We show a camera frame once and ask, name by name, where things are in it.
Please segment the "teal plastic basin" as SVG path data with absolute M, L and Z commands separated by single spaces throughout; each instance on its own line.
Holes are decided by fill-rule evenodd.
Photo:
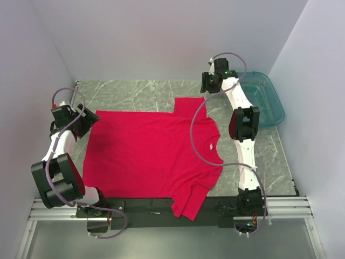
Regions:
M 248 72 L 240 85 L 253 106 L 260 109 L 259 128 L 278 126 L 285 112 L 270 78 L 257 71 Z

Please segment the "red t shirt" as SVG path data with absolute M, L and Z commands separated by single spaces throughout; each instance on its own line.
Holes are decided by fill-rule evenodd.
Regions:
M 106 197 L 173 200 L 194 220 L 222 172 L 220 134 L 203 98 L 176 98 L 172 112 L 101 111 L 92 127 L 82 179 Z

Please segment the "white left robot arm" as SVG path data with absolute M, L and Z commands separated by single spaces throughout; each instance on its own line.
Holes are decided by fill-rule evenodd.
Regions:
M 86 135 L 100 117 L 82 104 L 78 109 L 64 102 L 52 106 L 51 144 L 42 160 L 31 166 L 31 173 L 46 208 L 65 205 L 53 190 L 55 188 L 68 203 L 86 203 L 94 216 L 101 217 L 108 209 L 102 191 L 84 184 L 71 158 L 77 139 Z

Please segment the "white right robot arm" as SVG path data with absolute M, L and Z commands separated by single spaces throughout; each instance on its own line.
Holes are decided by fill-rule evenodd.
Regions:
M 260 109 L 248 100 L 238 74 L 230 69 L 226 58 L 214 56 L 209 65 L 209 71 L 202 73 L 201 93 L 223 91 L 232 107 L 229 136 L 236 147 L 240 172 L 236 209 L 242 215 L 249 215 L 264 205 L 254 157 Z

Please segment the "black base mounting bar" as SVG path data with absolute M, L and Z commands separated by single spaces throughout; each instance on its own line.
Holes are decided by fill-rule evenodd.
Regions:
M 258 218 L 267 216 L 264 199 L 251 196 L 206 197 L 194 220 L 173 214 L 171 198 L 121 199 L 107 198 L 106 211 L 79 208 L 76 217 L 88 219 L 91 233 L 105 233 L 108 229 L 149 227 L 208 227 L 233 228 L 242 233 L 252 233 L 258 228 Z

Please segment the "left aluminium side rail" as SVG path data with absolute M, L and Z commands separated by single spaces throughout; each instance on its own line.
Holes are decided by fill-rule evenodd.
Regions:
M 79 90 L 79 87 L 80 87 L 80 84 L 81 84 L 81 81 L 80 80 L 76 80 L 75 81 L 75 86 L 74 88 L 78 91 Z M 72 94 L 72 98 L 71 98 L 71 107 L 72 108 L 75 108 L 76 106 L 76 99 L 78 98 L 79 94 L 76 93 L 75 91 L 73 91 L 73 94 Z

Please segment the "aluminium frame rail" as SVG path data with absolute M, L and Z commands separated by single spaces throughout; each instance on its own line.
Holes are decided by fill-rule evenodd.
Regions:
M 268 197 L 268 219 L 310 219 L 312 210 L 306 197 Z M 77 207 L 55 207 L 48 209 L 41 199 L 35 199 L 29 214 L 30 221 L 106 221 L 106 217 L 77 216 Z

